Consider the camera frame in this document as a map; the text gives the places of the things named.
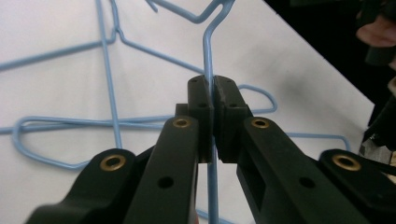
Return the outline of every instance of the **white surface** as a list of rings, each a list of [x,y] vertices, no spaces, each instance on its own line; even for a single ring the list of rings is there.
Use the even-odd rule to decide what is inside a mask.
[[[199,14],[205,1],[173,1]],[[103,1],[111,28],[109,3]],[[143,1],[119,1],[120,23],[129,39],[203,67],[201,39],[207,22],[194,25]],[[0,63],[99,39],[94,1],[2,1]],[[271,92],[278,101],[274,120],[286,132],[345,136],[359,148],[373,105],[292,31],[262,1],[236,1],[213,35],[215,73]],[[187,102],[191,71],[163,62],[121,44],[109,47],[120,118],[170,115],[176,103]],[[243,91],[251,108],[268,101]],[[109,119],[101,49],[36,63],[0,74],[0,126],[24,116]],[[122,132],[123,147],[138,154],[155,144],[157,132]],[[114,147],[110,130],[29,133],[26,146],[63,161],[84,161]],[[337,140],[298,139],[316,158],[328,148],[344,148]],[[57,203],[77,172],[31,161],[19,154],[9,135],[0,135],[0,223],[22,223],[40,204]],[[197,207],[207,209],[206,170],[200,165]],[[250,223],[235,166],[219,165],[220,215]]]

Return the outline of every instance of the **brass insert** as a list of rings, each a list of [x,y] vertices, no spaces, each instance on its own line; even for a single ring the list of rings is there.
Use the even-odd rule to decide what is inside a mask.
[[[346,169],[348,171],[359,171],[361,169],[361,164],[347,155],[343,155],[343,154],[334,155],[332,156],[332,161],[337,166]]]
[[[270,126],[270,123],[265,120],[265,119],[253,119],[251,121],[251,125],[253,125],[256,128],[268,128]]]
[[[100,162],[100,168],[104,171],[116,171],[120,169],[124,164],[126,160],[124,156],[121,155],[110,155],[104,158]]]
[[[191,125],[191,122],[188,119],[175,119],[173,124],[177,128],[187,128]]]

